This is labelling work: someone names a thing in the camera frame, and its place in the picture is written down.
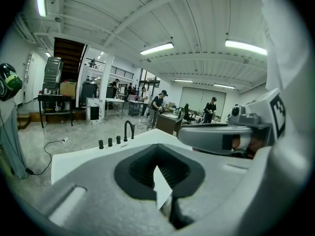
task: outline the white fabric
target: white fabric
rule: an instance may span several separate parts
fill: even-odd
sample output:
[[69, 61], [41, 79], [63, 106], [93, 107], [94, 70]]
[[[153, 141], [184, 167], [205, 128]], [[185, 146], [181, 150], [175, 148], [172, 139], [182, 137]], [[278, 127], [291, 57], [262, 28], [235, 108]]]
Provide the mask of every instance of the white fabric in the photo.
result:
[[8, 99], [7, 101], [0, 100], [0, 111], [1, 111], [1, 118], [3, 122], [5, 122], [8, 119], [14, 106], [15, 106], [14, 98]]
[[[267, 84], [268, 90], [279, 88], [280, 92], [288, 85], [294, 86], [295, 92], [309, 85], [295, 85], [295, 78], [302, 69], [314, 67], [313, 48], [308, 30], [297, 11], [288, 0], [262, 0], [262, 13], [267, 22], [265, 30], [267, 50]], [[283, 99], [285, 106], [294, 102]], [[308, 104], [298, 103], [304, 108]], [[285, 135], [296, 132], [296, 125], [303, 113], [286, 112]]]
[[144, 102], [144, 104], [148, 104], [149, 100], [150, 100], [150, 95], [149, 95], [149, 92], [147, 90], [145, 92], [143, 92], [143, 95], [142, 95], [142, 98], [145, 98], [145, 97], [147, 97], [148, 99], [145, 99], [143, 102]]

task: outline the gray cloth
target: gray cloth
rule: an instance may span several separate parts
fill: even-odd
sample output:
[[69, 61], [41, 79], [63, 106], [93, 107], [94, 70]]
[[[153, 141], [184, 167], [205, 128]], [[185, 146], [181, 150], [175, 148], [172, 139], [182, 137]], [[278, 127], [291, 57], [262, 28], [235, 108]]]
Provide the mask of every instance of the gray cloth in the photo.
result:
[[156, 127], [156, 123], [157, 123], [157, 119], [159, 116], [159, 111], [155, 111], [152, 108], [149, 108], [149, 117], [148, 117], [148, 125], [147, 128], [155, 128]]
[[25, 172], [25, 159], [18, 135], [15, 108], [0, 127], [0, 143], [14, 170], [14, 174], [21, 179], [27, 177], [28, 173]]

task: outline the black knob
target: black knob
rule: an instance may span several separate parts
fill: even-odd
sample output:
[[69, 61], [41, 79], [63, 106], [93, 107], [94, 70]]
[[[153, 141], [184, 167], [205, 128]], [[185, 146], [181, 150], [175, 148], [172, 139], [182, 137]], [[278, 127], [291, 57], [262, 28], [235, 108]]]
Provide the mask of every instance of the black knob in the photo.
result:
[[113, 145], [113, 139], [108, 138], [108, 146], [111, 147]]
[[232, 110], [232, 115], [233, 116], [237, 116], [238, 115], [238, 113], [240, 112], [240, 109], [239, 108], [233, 108], [233, 110]]
[[103, 149], [104, 148], [103, 140], [99, 140], [98, 145], [99, 145], [99, 149]]

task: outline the white ceiling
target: white ceiling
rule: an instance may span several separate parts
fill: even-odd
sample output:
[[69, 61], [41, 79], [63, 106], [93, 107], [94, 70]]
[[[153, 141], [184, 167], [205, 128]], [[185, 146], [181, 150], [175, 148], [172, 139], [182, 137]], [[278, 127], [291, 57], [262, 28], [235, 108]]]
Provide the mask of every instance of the white ceiling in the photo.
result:
[[[46, 0], [41, 18], [29, 0], [29, 30], [114, 52], [162, 79], [232, 85], [248, 90], [266, 81], [266, 56], [226, 48], [227, 38], [259, 47], [264, 21], [260, 0]], [[61, 23], [55, 17], [62, 18]], [[140, 51], [172, 41], [175, 48], [143, 56]]]

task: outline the jeans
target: jeans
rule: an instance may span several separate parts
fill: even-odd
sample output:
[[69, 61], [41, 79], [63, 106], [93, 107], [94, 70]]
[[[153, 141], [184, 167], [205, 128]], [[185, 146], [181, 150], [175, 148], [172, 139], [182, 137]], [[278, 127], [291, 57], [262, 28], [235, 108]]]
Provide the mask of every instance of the jeans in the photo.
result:
[[149, 108], [149, 117], [148, 117], [148, 125], [147, 128], [152, 128], [154, 129], [157, 124], [158, 116], [159, 116], [159, 111], [155, 111], [152, 108]]
[[212, 115], [211, 114], [206, 115], [205, 116], [205, 120], [203, 121], [203, 123], [211, 123], [212, 116], [213, 116], [213, 114]]
[[146, 112], [146, 109], [147, 109], [147, 106], [148, 106], [148, 104], [143, 104], [143, 107], [142, 107], [142, 116], [145, 114], [145, 112]]

